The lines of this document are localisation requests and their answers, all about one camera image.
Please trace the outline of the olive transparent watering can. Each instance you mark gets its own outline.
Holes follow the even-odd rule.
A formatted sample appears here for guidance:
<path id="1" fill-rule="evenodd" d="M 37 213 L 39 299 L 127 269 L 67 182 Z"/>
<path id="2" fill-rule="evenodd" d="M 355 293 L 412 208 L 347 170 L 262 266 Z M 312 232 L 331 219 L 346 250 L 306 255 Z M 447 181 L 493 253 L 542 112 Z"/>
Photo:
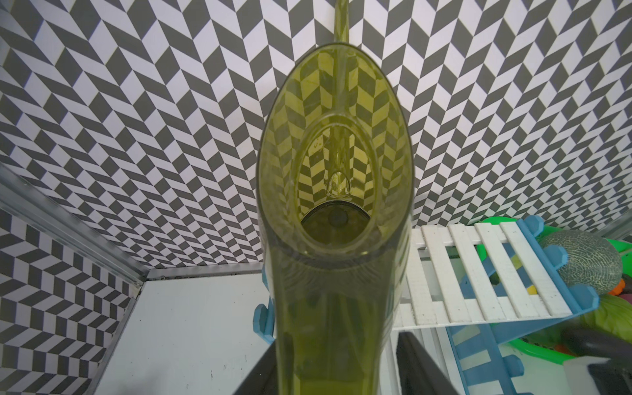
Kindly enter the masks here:
<path id="1" fill-rule="evenodd" d="M 375 394 L 411 247 L 415 171 L 398 98 L 376 62 L 335 41 L 296 64 L 258 153 L 264 267 L 281 394 Z"/>

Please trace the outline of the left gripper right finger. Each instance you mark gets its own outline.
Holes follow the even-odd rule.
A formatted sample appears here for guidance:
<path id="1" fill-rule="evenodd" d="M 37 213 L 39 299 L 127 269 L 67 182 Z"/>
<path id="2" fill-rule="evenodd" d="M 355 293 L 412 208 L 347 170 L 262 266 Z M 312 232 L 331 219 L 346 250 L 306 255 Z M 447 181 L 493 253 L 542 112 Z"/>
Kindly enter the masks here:
<path id="1" fill-rule="evenodd" d="M 458 395 L 411 332 L 398 334 L 396 357 L 403 395 Z"/>

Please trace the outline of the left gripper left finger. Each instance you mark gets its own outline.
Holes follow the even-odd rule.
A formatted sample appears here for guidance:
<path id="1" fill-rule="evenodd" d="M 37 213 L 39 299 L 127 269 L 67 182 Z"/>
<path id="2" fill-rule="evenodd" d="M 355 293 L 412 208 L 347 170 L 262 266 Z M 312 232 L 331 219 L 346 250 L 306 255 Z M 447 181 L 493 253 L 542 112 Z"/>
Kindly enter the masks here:
<path id="1" fill-rule="evenodd" d="M 234 395 L 278 395 L 277 349 L 273 342 Z"/>

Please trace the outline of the blue white slatted shelf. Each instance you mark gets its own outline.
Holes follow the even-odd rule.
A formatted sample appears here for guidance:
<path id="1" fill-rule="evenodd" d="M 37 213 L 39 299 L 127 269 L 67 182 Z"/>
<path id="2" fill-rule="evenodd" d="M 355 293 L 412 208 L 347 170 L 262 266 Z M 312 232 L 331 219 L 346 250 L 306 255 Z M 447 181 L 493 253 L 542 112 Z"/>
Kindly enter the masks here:
<path id="1" fill-rule="evenodd" d="M 411 229 L 394 258 L 338 256 L 356 240 L 369 215 L 350 202 L 329 202 L 304 219 L 325 257 L 284 254 L 291 265 L 289 316 L 304 318 L 291 382 L 313 376 L 319 393 L 375 394 L 380 357 L 393 330 L 479 324 L 498 344 L 597 308 L 592 286 L 567 286 L 560 246 L 542 248 L 544 228 L 531 216 L 500 225 L 425 225 Z M 484 245 L 482 262 L 477 246 Z"/>

